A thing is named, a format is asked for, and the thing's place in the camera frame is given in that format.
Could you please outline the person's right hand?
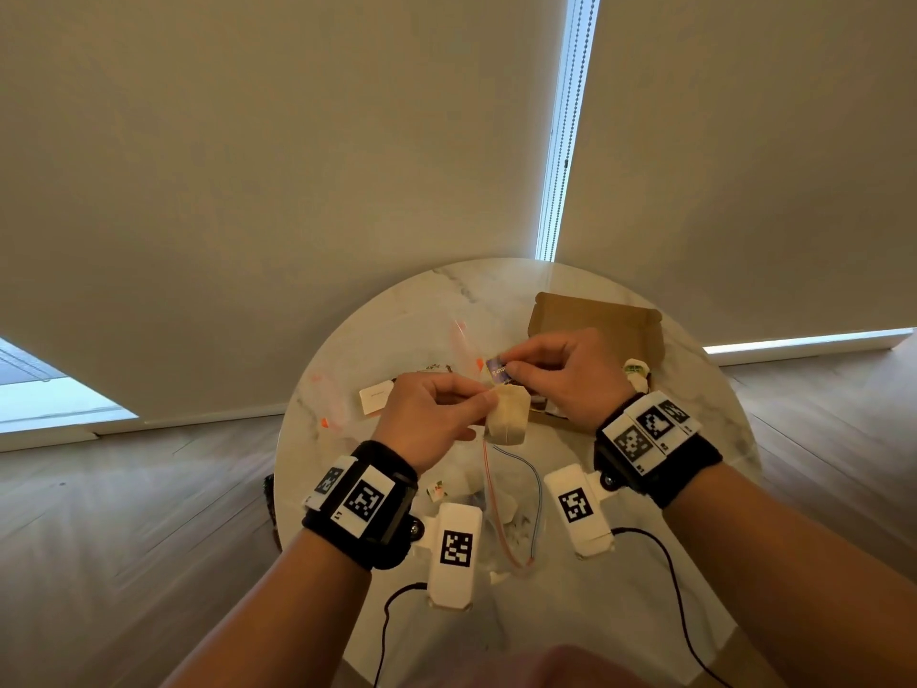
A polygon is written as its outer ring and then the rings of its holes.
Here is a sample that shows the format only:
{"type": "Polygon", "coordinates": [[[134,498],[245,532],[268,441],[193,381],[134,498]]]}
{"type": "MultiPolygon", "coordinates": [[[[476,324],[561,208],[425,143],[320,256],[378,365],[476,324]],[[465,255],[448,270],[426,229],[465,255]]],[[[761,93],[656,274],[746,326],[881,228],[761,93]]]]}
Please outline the person's right hand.
{"type": "Polygon", "coordinates": [[[536,392],[567,419],[591,433],[636,396],[622,362],[594,328],[537,334],[501,353],[510,367],[551,370],[551,392],[536,392]]]}

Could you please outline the person's left hand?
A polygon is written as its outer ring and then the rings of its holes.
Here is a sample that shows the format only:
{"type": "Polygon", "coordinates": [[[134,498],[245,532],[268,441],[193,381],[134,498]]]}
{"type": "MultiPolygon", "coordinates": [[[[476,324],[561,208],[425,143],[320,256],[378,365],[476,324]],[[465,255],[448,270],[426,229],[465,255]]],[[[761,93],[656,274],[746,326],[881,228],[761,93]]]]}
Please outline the person's left hand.
{"type": "Polygon", "coordinates": [[[373,432],[373,440],[397,453],[417,475],[433,468],[452,444],[430,443],[423,434],[423,374],[454,372],[412,372],[400,375],[395,381],[380,421],[373,432]]]}

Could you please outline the beige block component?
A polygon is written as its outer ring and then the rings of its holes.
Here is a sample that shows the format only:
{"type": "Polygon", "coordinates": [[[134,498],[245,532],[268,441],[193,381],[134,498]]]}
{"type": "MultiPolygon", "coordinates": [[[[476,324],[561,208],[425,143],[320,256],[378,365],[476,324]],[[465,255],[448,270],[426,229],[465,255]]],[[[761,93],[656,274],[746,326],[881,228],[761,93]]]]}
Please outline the beige block component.
{"type": "Polygon", "coordinates": [[[497,399],[485,421],[484,438],[501,447],[524,442],[529,422],[531,396],[521,385],[502,384],[490,391],[497,399]]]}

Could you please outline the person's left forearm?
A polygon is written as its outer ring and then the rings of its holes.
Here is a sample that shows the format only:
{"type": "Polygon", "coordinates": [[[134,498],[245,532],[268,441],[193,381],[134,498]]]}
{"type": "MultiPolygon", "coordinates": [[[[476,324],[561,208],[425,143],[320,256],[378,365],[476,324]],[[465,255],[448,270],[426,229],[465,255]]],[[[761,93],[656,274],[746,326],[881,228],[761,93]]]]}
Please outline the person's left forearm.
{"type": "Polygon", "coordinates": [[[162,688],[330,688],[372,578],[302,530],[162,688]]]}

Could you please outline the person's right forearm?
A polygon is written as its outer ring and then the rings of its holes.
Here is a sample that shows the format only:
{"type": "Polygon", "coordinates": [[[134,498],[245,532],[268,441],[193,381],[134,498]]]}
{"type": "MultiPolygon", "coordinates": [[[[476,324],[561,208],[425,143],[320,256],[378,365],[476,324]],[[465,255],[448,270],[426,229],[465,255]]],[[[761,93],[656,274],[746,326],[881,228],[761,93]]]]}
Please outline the person's right forearm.
{"type": "Polygon", "coordinates": [[[725,464],[662,510],[792,688],[917,688],[917,584],[725,464]]]}

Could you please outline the white card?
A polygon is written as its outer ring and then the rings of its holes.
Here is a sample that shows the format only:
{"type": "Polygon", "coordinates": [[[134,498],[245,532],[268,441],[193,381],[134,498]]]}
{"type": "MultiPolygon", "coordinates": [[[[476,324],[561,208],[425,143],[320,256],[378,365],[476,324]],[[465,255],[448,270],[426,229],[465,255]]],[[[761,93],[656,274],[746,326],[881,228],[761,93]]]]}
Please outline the white card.
{"type": "Polygon", "coordinates": [[[374,416],[380,413],[388,402],[388,398],[395,387],[395,380],[386,380],[361,389],[358,393],[364,416],[374,416]]]}

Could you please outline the brown cardboard box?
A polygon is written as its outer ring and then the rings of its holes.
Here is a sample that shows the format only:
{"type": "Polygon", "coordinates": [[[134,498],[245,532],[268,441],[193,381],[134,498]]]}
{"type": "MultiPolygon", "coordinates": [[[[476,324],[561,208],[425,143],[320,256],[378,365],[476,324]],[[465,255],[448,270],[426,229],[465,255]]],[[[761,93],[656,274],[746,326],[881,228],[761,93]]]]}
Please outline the brown cardboard box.
{"type": "Polygon", "coordinates": [[[593,327],[611,344],[623,365],[629,358],[648,364],[651,388],[666,356],[661,321],[661,312],[656,309],[542,291],[535,297],[527,334],[593,327]]]}

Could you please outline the clear plastic bag orange marks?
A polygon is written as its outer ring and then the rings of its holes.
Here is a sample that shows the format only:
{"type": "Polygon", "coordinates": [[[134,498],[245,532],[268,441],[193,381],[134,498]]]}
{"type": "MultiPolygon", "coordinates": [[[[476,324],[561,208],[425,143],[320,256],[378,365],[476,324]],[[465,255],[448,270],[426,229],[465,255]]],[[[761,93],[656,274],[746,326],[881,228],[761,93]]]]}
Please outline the clear plastic bag orange marks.
{"type": "Polygon", "coordinates": [[[410,312],[334,334],[305,373],[307,395],[323,427],[343,432],[379,415],[362,414],[359,391],[412,372],[454,372],[478,379],[485,343],[456,312],[410,312]]]}

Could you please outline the wide beige roller blind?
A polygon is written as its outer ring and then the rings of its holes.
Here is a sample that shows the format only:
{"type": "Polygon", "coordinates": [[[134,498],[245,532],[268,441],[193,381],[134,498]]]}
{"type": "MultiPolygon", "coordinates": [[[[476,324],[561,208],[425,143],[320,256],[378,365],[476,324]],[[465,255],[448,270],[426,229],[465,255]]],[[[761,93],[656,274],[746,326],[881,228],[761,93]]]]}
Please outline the wide beige roller blind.
{"type": "Polygon", "coordinates": [[[0,0],[0,337],[173,421],[532,258],[567,0],[0,0]]]}

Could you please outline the narrow beige roller blind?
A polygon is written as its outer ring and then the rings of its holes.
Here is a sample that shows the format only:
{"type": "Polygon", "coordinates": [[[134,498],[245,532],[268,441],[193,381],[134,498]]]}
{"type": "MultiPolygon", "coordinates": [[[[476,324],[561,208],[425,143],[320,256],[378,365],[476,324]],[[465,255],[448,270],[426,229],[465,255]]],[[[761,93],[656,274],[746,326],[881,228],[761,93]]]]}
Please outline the narrow beige roller blind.
{"type": "Polygon", "coordinates": [[[917,327],[917,0],[601,0],[556,262],[702,345],[917,327]]]}

